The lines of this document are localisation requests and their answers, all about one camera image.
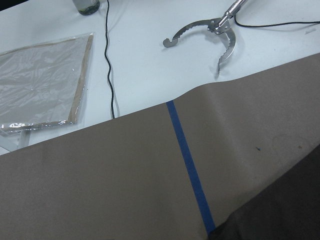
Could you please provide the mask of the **green glass bottle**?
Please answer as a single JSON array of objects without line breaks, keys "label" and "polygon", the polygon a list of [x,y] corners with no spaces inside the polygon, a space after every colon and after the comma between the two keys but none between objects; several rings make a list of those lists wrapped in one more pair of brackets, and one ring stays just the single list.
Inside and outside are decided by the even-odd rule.
[{"label": "green glass bottle", "polygon": [[101,5],[99,0],[72,0],[77,11],[83,16],[96,13]]}]

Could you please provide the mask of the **plastic bagged cardboard sheet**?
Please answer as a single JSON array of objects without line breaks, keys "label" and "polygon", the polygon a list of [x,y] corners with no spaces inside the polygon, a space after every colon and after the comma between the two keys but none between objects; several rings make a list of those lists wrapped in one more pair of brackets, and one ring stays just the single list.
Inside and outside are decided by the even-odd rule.
[{"label": "plastic bagged cardboard sheet", "polygon": [[94,41],[89,32],[0,54],[0,129],[76,124]]}]

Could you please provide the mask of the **silver reacher grabber tool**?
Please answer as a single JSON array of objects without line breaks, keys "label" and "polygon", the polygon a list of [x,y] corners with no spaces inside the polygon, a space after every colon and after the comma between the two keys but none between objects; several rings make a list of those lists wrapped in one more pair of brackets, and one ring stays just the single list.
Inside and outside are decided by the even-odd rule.
[{"label": "silver reacher grabber tool", "polygon": [[230,19],[234,18],[239,10],[243,7],[243,5],[246,3],[246,0],[236,0],[222,15],[222,17],[219,18],[212,18],[212,19],[204,19],[204,20],[198,20],[195,22],[191,22],[184,27],[182,27],[180,30],[175,33],[175,35],[172,37],[172,39],[166,38],[162,44],[165,48],[171,48],[174,47],[178,41],[179,38],[188,30],[198,27],[198,26],[206,26],[207,31],[216,34],[216,35],[225,35],[228,43],[225,47],[225,52],[219,57],[217,62],[217,76],[220,75],[221,71],[221,65],[227,61],[227,59],[232,55],[234,52],[235,46],[236,46],[236,35],[233,31]]}]

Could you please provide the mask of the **brown t-shirt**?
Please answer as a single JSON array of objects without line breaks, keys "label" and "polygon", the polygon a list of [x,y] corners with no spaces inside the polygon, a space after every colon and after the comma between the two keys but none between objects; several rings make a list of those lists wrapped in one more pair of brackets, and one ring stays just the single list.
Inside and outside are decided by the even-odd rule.
[{"label": "brown t-shirt", "polygon": [[318,240],[320,148],[229,215],[210,240]]}]

